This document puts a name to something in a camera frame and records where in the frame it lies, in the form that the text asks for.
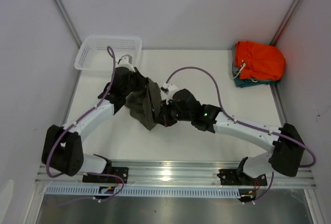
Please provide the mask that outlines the olive green shorts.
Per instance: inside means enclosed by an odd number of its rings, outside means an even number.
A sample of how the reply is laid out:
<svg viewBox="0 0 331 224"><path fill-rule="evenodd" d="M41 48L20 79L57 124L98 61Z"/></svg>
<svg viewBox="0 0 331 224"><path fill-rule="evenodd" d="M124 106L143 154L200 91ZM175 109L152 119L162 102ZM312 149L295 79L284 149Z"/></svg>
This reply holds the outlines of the olive green shorts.
<svg viewBox="0 0 331 224"><path fill-rule="evenodd" d="M126 98L125 106L130 116L138 120L147 130L156 126L155 117L161 110L161 90L159 85L147 78L147 85L139 92L133 92Z"/></svg>

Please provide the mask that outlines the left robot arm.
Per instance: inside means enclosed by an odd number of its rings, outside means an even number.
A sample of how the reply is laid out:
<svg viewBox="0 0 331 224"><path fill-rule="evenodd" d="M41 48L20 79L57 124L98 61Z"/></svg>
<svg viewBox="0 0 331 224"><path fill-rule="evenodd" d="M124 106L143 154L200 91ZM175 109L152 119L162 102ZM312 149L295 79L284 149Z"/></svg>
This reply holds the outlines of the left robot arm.
<svg viewBox="0 0 331 224"><path fill-rule="evenodd" d="M102 122L113 117L124 106L129 94L145 89L147 84L148 79L136 68L118 67L94 106L72 123L50 126L41 158L47 175L56 177L51 169L57 170L58 176L74 176L83 172L93 174L102 183L108 182L112 177L112 169L107 167L109 160L99 155L85 154L82 143Z"/></svg>

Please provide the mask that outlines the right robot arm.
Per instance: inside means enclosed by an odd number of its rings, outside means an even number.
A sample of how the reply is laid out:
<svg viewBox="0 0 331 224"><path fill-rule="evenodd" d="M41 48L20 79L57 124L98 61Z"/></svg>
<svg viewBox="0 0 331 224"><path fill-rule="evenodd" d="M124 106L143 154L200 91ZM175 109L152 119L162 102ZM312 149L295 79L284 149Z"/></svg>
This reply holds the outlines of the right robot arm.
<svg viewBox="0 0 331 224"><path fill-rule="evenodd" d="M179 121L190 122L200 131L239 138L265 150L263 154L241 160L236 171L236 178L241 184L249 184L254 178L269 172L287 177L295 177L298 173L304 143L291 124L275 127L245 123L225 114L220 107L200 104L187 89L163 86L160 113L155 117L155 122L170 127Z"/></svg>

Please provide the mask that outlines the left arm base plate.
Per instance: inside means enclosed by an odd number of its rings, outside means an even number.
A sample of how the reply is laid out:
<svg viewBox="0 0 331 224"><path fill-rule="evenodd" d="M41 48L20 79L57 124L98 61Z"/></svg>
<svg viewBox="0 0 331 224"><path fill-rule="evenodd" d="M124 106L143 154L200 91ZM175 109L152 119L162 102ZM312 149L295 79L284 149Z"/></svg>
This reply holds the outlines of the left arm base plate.
<svg viewBox="0 0 331 224"><path fill-rule="evenodd" d="M103 174L111 174L120 177L124 183L127 183L129 168L128 167L112 167L111 170L103 171ZM84 183L105 183L105 184L116 184L122 181L116 177L100 176L100 175L84 175L82 182Z"/></svg>

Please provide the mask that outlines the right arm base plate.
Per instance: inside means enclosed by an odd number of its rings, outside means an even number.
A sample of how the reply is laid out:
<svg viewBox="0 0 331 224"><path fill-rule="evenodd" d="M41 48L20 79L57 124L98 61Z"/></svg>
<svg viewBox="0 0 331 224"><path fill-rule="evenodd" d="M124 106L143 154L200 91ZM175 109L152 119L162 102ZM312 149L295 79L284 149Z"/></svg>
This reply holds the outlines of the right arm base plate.
<svg viewBox="0 0 331 224"><path fill-rule="evenodd" d="M267 186L265 174L251 178L244 173L237 174L236 169L220 169L217 177L222 186Z"/></svg>

